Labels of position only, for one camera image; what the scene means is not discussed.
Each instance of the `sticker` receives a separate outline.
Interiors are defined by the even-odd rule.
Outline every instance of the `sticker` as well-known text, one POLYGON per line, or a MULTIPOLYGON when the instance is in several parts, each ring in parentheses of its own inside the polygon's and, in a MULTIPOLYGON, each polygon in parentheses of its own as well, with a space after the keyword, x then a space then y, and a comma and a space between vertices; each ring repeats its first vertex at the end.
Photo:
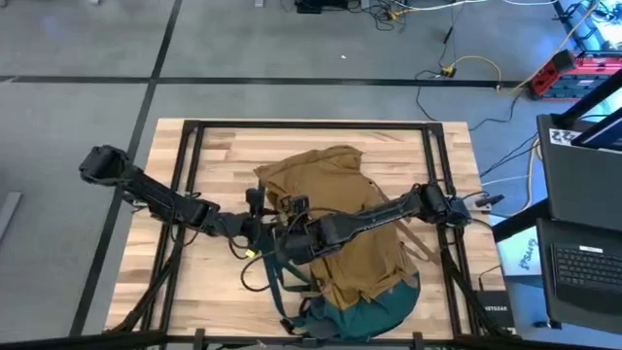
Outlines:
POLYGON ((580 132, 570 130, 548 129, 548 135, 553 145, 572 146, 570 141, 580 134, 580 132))
POLYGON ((601 253, 601 254, 603 253, 603 249, 601 248, 579 246, 579 249, 585 252, 601 253))

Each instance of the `red equipment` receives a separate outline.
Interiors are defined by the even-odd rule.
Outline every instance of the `red equipment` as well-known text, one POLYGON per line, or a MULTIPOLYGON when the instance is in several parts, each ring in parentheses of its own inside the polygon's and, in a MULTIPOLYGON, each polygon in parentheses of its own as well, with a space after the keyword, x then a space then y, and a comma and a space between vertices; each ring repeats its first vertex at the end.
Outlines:
POLYGON ((558 52, 530 81, 532 98, 579 99, 621 68, 622 55, 558 52))

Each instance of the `black floor stripe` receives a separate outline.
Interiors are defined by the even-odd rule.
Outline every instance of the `black floor stripe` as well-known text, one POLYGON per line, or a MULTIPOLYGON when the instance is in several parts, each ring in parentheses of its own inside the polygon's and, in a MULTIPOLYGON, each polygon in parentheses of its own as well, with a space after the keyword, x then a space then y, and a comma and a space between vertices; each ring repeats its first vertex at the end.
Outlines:
MULTIPOLYGON (((161 77, 163 85, 275 85, 275 86, 362 86, 362 87, 438 87, 438 88, 495 88, 497 81, 414 80, 414 79, 356 79, 356 78, 210 78, 161 77)), ((501 82, 503 88, 514 88, 521 82, 501 82)))
MULTIPOLYGON (((164 61, 148 77, 75 77, 75 76, 0 76, 0 83, 41 84, 147 84, 163 85, 274 85, 274 86, 352 86, 352 87, 426 87, 426 88, 495 88, 497 81, 471 80, 413 80, 365 78, 244 78, 244 77, 160 77, 164 61)), ((514 88, 521 82, 501 82, 504 88, 514 88)))
MULTIPOLYGON (((143 102, 141 103, 140 111, 138 112, 138 117, 136 119, 136 124, 134 125, 134 129, 129 140, 129 145, 127 147, 127 154, 129 155, 131 161, 134 161, 134 158, 136 157, 136 152, 138 151, 138 145, 140 143, 143 130, 145 128, 145 123, 147 122, 147 116, 149 115, 149 110, 154 99, 154 94, 156 93, 156 80, 159 77, 160 72, 162 71, 162 66, 164 65, 164 60, 166 59, 166 54, 168 53, 168 48, 170 47, 175 24, 177 23, 177 17, 179 16, 180 9, 182 7, 182 1, 183 0, 175 0, 170 17, 168 18, 168 22, 166 23, 164 37, 162 38, 162 43, 157 53, 154 70, 152 72, 151 78, 149 79, 149 84, 147 85, 147 89, 145 91, 145 97, 143 98, 143 102)), ((119 215, 119 210, 121 208, 121 195, 122 191, 117 189, 110 203, 108 214, 106 215, 106 220, 104 222, 104 227, 102 228, 102 232, 99 238, 99 243, 97 244, 97 249, 95 250, 95 255, 93 257, 93 261, 88 272, 88 278, 86 279, 85 287, 83 288, 82 296, 80 298, 80 302, 74 316, 74 321, 71 325, 71 330, 69 332, 70 336, 80 335, 84 331, 86 318, 88 316, 88 312, 90 310, 90 306, 95 295, 95 290, 97 289, 99 276, 101 274, 104 261, 106 260, 106 253, 108 252, 110 240, 112 239, 115 223, 117 221, 117 216, 119 215)))
POLYGON ((0 76, 2 83, 40 83, 40 84, 146 84, 149 77, 101 77, 101 76, 0 76))

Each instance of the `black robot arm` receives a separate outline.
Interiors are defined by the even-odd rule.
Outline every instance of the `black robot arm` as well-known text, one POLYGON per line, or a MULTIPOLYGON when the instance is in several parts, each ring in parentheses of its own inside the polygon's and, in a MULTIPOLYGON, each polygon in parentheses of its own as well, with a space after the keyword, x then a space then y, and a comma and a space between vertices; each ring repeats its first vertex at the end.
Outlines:
POLYGON ((239 232, 248 214, 221 213, 217 203, 179 195, 130 163, 127 154, 112 146, 93 147, 80 165, 80 176, 90 184, 121 187, 123 199, 146 203, 155 219, 216 236, 239 232))
POLYGON ((294 226, 289 227, 287 236, 281 238, 281 251, 294 263, 308 263, 338 251, 366 230, 411 217, 451 227, 470 223, 470 214, 461 199, 447 198, 437 184, 415 185, 399 198, 356 214, 331 213, 300 224, 292 223, 294 226))
MULTIPOLYGON (((163 222, 211 236, 242 235, 249 242, 257 240, 258 232, 266 231, 254 229, 261 216, 257 210, 251 210, 253 214, 222 213, 217 203, 179 195, 147 176, 129 162, 124 151, 112 146, 93 147, 80 165, 80 172, 88 183, 121 187, 125 191, 124 199, 145 202, 152 215, 163 222)), ((263 195, 259 196, 259 201, 263 202, 263 195)), ((453 227, 470 223, 470 215, 462 200, 446 197, 438 184, 415 185, 399 198, 356 214, 334 211, 319 219, 311 219, 308 214, 314 208, 308 207, 305 196, 291 200, 289 208, 292 215, 288 221, 271 225, 268 231, 277 241, 277 254, 297 264, 309 263, 338 251, 361 232, 406 217, 453 227)))

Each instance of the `laptop keyboard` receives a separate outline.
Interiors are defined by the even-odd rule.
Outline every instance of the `laptop keyboard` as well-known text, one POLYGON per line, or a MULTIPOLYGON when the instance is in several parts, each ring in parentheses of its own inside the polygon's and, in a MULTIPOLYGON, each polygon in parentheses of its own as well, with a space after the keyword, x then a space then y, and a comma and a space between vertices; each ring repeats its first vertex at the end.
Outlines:
POLYGON ((622 256, 553 245, 557 283, 622 294, 622 256))

